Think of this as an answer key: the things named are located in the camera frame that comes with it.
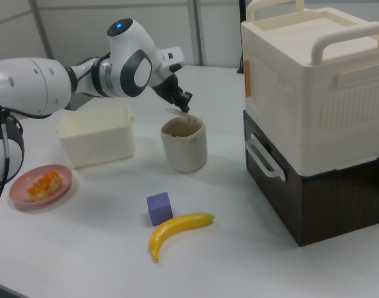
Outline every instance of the table surface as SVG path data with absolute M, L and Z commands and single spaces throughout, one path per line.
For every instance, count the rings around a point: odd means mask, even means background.
M 190 174 L 169 168 L 160 129 L 174 116 L 152 90 L 92 99 L 81 109 L 129 103 L 135 155 L 73 169 L 67 194 L 45 206 L 16 206 L 9 183 L 0 201 L 0 286 L 31 298 L 379 297 L 379 225 L 300 248 L 247 172 L 243 75 L 201 66 L 177 75 L 194 94 L 190 114 L 206 123 L 207 163 Z M 22 121 L 17 176 L 72 168 L 56 135 L 69 112 Z M 161 192 L 174 216 L 203 211 L 215 220 L 168 238 L 155 263 L 146 198 Z

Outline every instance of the yellow banana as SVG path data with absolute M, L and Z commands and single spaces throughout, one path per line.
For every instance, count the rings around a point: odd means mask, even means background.
M 159 260 L 159 249 L 169 236 L 180 232 L 182 230 L 187 230 L 190 228 L 198 228 L 204 225 L 210 224 L 214 219 L 214 216 L 204 212 L 191 213 L 172 219 L 161 223 L 151 234 L 149 245 L 152 252 L 153 258 Z

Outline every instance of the pink plate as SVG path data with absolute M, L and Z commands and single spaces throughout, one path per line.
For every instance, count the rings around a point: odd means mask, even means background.
M 32 185 L 37 182 L 44 174 L 47 174 L 51 171 L 56 171 L 61 177 L 61 186 L 60 188 L 52 194 L 50 197 L 32 202 L 29 199 L 27 194 L 28 188 L 32 187 Z M 20 176 L 17 180 L 14 181 L 12 186 L 10 187 L 10 198 L 18 205 L 26 205 L 26 206 L 36 206 L 46 204 L 51 202 L 59 197 L 61 197 L 71 186 L 72 183 L 72 172 L 66 166 L 62 165 L 47 165 L 40 166 L 39 168 L 32 169 L 22 176 Z

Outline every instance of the purple cube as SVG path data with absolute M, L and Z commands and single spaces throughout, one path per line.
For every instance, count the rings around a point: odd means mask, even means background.
M 167 192 L 148 197 L 147 204 L 153 226 L 160 225 L 162 222 L 173 218 Z

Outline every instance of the white plastic basket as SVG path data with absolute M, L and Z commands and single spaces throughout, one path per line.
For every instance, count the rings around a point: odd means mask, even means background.
M 126 103 L 65 114 L 57 135 L 75 168 L 128 158 L 135 152 Z
M 331 8 L 242 23 L 246 111 L 301 176 L 379 157 L 379 22 Z

